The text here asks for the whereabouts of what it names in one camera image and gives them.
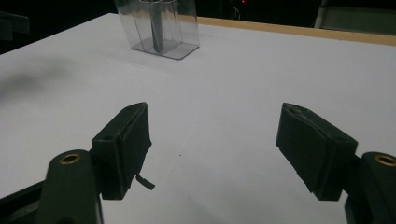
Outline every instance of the table edge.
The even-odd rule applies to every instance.
[[[304,35],[328,39],[338,39],[370,44],[396,46],[396,36],[393,35],[376,35],[365,33],[354,33],[345,31],[323,30],[297,26],[286,26],[269,23],[259,23],[252,21],[231,21],[216,18],[197,17],[198,23],[203,25],[214,25],[231,27],[238,29],[247,29],[255,31],[274,32],[288,35]]]

